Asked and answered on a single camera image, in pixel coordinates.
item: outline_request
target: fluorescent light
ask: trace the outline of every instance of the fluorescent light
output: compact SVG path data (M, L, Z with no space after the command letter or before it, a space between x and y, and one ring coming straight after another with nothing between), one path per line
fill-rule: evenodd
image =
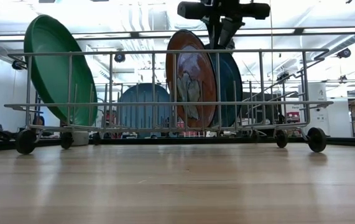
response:
M355 96L331 96L327 97L328 99L349 99L349 100L355 100Z
M72 34L76 40L80 39L97 39L97 38L127 38L130 37L130 33L109 33L109 34Z
M166 32L140 32L140 37L171 37L173 36L174 31L166 31Z
M207 30L194 30L192 31L195 35L198 35L198 36L208 36L209 35L209 32Z
M319 32L328 32L328 33L341 33L341 32L355 32L355 27L325 27L325 28L305 28L305 34L314 34Z
M266 34L291 34L295 29L240 29L236 35L266 35Z
M0 41L24 41L24 35L0 35Z

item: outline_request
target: wooden floor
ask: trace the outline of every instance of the wooden floor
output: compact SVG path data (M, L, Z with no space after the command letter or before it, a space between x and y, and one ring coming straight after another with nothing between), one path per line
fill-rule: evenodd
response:
M0 151L0 223L355 223L355 147Z

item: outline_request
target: painted plate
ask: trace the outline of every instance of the painted plate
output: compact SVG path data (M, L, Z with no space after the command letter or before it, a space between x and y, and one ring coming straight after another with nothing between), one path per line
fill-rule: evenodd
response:
M192 32L180 30L169 41L167 50L203 50L202 41ZM210 56L207 53L176 54L176 80L173 79L173 54L166 55L166 81L173 93L173 85L177 86L177 101L198 102L217 101L216 80ZM187 125L191 128L208 127L212 124L216 105L177 107L182 120L187 113Z

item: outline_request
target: wall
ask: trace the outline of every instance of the wall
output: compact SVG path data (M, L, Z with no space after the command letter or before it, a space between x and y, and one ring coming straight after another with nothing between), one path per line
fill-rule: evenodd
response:
M347 99L334 99L327 108L329 120L329 135L336 138L351 138L352 127Z
M0 124L5 131L16 132L19 128L25 127L25 112L14 111L5 108L9 103L25 103L27 97L27 71L16 71L10 63L0 60ZM30 89L31 103L35 102L35 88L31 84ZM59 126L59 120L47 110L44 111L46 125Z
M302 92L302 86L298 86L298 92ZM308 84L308 97L309 101L326 101L326 85L325 83L309 83ZM305 120L305 111L300 111L300 121ZM326 108L315 108L310 109L310 124L304 128L304 131L307 133L311 128L321 128L326 135L330 134L329 131L329 119L328 119L328 109Z

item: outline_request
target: black wheel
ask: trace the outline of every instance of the black wheel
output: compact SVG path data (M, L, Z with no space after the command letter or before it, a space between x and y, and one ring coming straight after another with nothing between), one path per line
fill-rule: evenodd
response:
M285 147L288 144L288 133L284 130L277 130L275 133L278 147Z
M326 135L321 128L310 128L307 133L308 145L313 152L322 152L326 147Z
M61 147L63 149L69 149L72 146L72 143L73 143L72 133L61 134Z
M30 154L36 147L36 134L31 130L23 130L18 133L16 137L16 149L17 152L28 155Z
M257 131L253 131L251 139L254 143L258 143L260 141L260 136Z
M100 133L94 133L93 134L93 144L95 146L98 146L101 144L101 137L100 137Z

